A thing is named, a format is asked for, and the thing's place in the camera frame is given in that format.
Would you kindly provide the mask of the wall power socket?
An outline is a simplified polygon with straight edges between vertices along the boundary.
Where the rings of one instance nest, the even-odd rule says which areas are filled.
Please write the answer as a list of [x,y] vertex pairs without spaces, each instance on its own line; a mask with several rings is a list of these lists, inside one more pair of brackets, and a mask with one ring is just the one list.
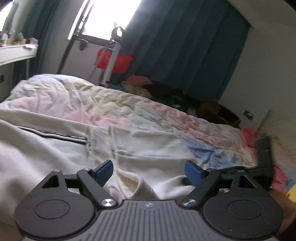
[[245,110],[244,113],[243,113],[243,116],[246,117],[248,120],[253,120],[254,118],[254,114],[252,114],[251,112]]

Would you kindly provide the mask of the pile of dark clothes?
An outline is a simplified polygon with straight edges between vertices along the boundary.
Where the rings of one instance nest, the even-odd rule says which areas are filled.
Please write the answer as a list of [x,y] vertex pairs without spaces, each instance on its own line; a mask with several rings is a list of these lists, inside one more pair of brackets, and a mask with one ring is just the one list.
[[196,97],[185,95],[180,89],[170,88],[155,81],[152,84],[144,85],[143,89],[151,94],[153,101],[211,123],[240,128],[240,118],[216,100],[200,100]]

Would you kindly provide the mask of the pink pillow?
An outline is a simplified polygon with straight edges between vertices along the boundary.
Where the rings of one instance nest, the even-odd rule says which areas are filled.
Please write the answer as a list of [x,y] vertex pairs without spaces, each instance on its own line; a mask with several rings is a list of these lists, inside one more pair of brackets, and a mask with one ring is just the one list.
[[[251,149],[253,156],[256,158],[255,140],[259,137],[257,131],[252,128],[243,127],[241,132],[243,134],[243,137],[245,138],[246,144]],[[282,194],[286,194],[286,185],[288,181],[287,176],[276,162],[274,162],[273,168],[274,176],[271,188],[277,190]]]

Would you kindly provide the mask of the teal curtain right panel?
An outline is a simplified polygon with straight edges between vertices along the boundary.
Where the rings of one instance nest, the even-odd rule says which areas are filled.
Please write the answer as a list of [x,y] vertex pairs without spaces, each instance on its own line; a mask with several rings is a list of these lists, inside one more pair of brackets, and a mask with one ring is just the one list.
[[228,1],[142,1],[123,36],[126,73],[201,100],[222,97],[250,24]]

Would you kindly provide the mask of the pastel tie-dye bed quilt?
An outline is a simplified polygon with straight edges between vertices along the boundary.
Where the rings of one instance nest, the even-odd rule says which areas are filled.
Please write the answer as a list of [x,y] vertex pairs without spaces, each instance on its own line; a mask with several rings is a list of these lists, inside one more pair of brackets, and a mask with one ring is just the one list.
[[217,125],[152,100],[95,86],[67,75],[21,81],[1,109],[42,114],[108,128],[176,134],[203,168],[253,167],[256,159],[240,130]]

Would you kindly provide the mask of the red cloth on stand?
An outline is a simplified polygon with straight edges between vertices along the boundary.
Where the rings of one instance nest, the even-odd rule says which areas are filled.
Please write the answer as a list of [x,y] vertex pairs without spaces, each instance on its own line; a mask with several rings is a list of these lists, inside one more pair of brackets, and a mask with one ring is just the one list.
[[[99,69],[106,69],[107,68],[107,64],[111,60],[111,53],[112,53],[112,50],[107,50],[104,53],[101,62],[96,65],[96,67],[94,68],[94,71],[96,71],[97,68],[99,68]],[[132,61],[133,61],[132,56],[118,54],[116,57],[115,63],[114,63],[112,73],[116,73],[116,74],[125,73],[126,70],[128,69],[128,66],[130,65],[130,63]]]

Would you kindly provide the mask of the teal curtain left panel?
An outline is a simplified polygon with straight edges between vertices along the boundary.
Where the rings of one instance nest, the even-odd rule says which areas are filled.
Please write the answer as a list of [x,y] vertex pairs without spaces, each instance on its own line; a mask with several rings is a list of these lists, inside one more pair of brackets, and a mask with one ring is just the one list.
[[59,0],[36,1],[26,18],[22,29],[23,36],[25,38],[33,37],[39,41],[36,57],[30,61],[29,77],[41,73],[54,20],[61,4],[62,1]]

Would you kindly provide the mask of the dark framed window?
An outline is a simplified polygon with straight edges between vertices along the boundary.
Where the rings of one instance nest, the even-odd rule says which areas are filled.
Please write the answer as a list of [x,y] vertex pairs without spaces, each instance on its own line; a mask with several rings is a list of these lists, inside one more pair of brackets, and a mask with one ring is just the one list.
[[111,38],[114,27],[125,29],[141,1],[84,1],[70,29],[68,40],[74,33],[90,44],[103,46]]

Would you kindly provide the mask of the pink garment in pile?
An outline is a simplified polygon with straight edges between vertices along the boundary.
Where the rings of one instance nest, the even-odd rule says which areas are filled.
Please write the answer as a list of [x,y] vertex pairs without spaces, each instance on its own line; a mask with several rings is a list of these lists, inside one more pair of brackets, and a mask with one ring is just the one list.
[[134,85],[134,86],[144,86],[144,85],[151,85],[152,82],[145,76],[136,76],[131,75],[125,81],[122,82],[126,85]]

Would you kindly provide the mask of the white zip-up jacket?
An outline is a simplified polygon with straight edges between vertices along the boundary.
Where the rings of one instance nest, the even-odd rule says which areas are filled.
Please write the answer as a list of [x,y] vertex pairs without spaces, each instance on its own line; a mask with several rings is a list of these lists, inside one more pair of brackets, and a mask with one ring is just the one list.
[[106,160],[105,190],[116,200],[182,200],[184,164],[194,156],[174,133],[108,128],[1,109],[1,221],[13,225],[20,201],[53,169],[74,174]]

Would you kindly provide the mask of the teal curtain panel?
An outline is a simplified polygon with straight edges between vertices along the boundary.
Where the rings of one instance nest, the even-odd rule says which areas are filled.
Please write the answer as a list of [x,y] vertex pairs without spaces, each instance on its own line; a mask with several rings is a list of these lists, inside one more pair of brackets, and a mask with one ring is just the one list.
[[29,77],[41,73],[54,20],[61,4],[62,1],[59,0],[36,1],[26,18],[22,29],[23,36],[25,38],[33,37],[39,41],[36,57],[30,61]]
[[126,73],[201,100],[222,97],[250,24],[228,1],[142,1],[123,36]]

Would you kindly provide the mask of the white vanity desk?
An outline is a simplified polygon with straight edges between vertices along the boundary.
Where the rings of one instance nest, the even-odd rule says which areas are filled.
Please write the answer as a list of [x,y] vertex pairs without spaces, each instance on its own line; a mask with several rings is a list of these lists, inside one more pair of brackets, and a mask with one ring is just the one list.
[[25,79],[29,78],[30,59],[35,58],[39,45],[5,45],[1,47],[1,101],[13,89],[14,63],[25,61]]

